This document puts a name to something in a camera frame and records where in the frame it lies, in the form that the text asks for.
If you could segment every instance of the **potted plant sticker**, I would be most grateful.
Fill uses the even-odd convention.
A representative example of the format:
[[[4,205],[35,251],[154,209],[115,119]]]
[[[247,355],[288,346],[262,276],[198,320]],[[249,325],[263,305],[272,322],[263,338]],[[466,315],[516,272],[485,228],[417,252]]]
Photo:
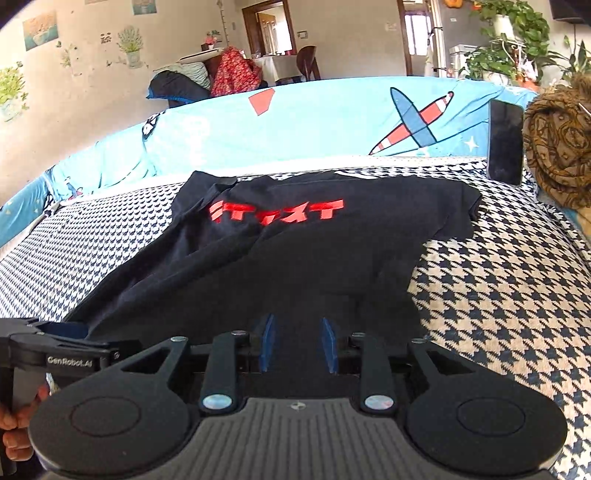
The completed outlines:
[[[0,120],[8,122],[23,110],[27,110],[24,103],[27,93],[23,92],[25,82],[22,79],[21,62],[15,67],[0,69]]]
[[[127,55],[127,65],[130,69],[141,67],[142,63],[139,57],[139,51],[144,48],[144,41],[139,29],[125,27],[119,32],[119,49]]]

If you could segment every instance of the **logo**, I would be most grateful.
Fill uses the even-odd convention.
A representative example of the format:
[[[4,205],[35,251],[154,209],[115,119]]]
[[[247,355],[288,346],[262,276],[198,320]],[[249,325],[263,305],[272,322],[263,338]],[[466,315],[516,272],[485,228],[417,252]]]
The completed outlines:
[[[290,408],[292,408],[295,411],[304,410],[305,407],[306,407],[306,404],[302,401],[296,401],[290,405]]]
[[[209,214],[212,221],[219,223],[222,221],[224,212],[230,212],[230,218],[237,222],[242,222],[247,213],[254,214],[256,219],[262,225],[269,225],[275,220],[280,220],[285,223],[299,223],[305,222],[308,219],[306,211],[320,212],[320,220],[328,220],[333,217],[335,210],[345,208],[343,200],[334,200],[332,202],[312,203],[305,202],[295,207],[286,207],[281,210],[257,210],[256,207],[248,205],[247,203],[231,203],[220,200],[211,205]]]
[[[94,363],[92,360],[76,360],[75,358],[56,358],[54,356],[47,357],[47,363],[50,365],[59,365],[61,367],[82,367],[92,368]]]

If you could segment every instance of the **blue blanket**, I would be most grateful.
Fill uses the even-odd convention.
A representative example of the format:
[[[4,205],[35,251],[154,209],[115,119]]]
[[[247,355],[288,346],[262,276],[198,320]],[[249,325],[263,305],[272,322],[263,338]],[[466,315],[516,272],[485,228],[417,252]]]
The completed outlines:
[[[526,107],[535,93],[488,82],[370,77],[279,86],[166,111],[97,142],[46,172],[0,212],[0,245],[56,200],[144,177],[329,155],[484,156],[488,102]]]

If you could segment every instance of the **red shape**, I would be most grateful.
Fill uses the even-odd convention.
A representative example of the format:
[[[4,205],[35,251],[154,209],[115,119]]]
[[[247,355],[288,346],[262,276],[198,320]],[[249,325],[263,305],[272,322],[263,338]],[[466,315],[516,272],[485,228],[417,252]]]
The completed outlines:
[[[262,115],[267,110],[269,110],[269,105],[271,104],[273,95],[275,95],[275,89],[269,88],[248,97],[252,107],[255,109],[257,116]]]
[[[310,205],[311,212],[320,212],[320,219],[327,220],[332,218],[333,211],[345,208],[343,200],[335,200],[334,202],[313,203]]]
[[[232,212],[230,218],[241,222],[245,213],[254,212],[256,208],[245,203],[224,203],[223,210],[224,212]]]
[[[284,210],[287,213],[290,213],[291,215],[282,218],[281,221],[285,223],[305,222],[308,219],[308,217],[306,216],[304,210],[306,209],[308,204],[309,202],[306,202],[302,203],[301,205],[298,205],[297,207],[285,208]]]
[[[214,222],[219,223],[220,221],[222,221],[220,217],[223,213],[223,200],[220,200],[219,202],[216,202],[213,205],[211,205],[211,207],[209,208],[209,213],[211,214],[212,220]]]
[[[271,222],[273,222],[273,220],[278,219],[280,213],[280,210],[272,210],[270,212],[257,212],[256,218],[258,218],[259,222],[261,222],[263,225],[267,226]]]

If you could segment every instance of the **black t-shirt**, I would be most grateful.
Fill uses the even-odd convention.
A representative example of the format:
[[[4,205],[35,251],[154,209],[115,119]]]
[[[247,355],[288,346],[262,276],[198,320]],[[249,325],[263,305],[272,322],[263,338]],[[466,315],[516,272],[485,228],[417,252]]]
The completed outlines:
[[[301,381],[285,383],[285,394],[303,396],[314,382],[301,372],[326,369],[322,318],[391,345],[425,333],[407,293],[413,268],[429,239],[472,236],[479,201],[463,182],[434,178],[237,181],[195,172],[172,204],[171,225],[66,321],[86,323],[91,340],[147,347],[175,335],[210,343],[272,313],[271,369],[297,371]],[[326,382],[309,395],[327,393]]]

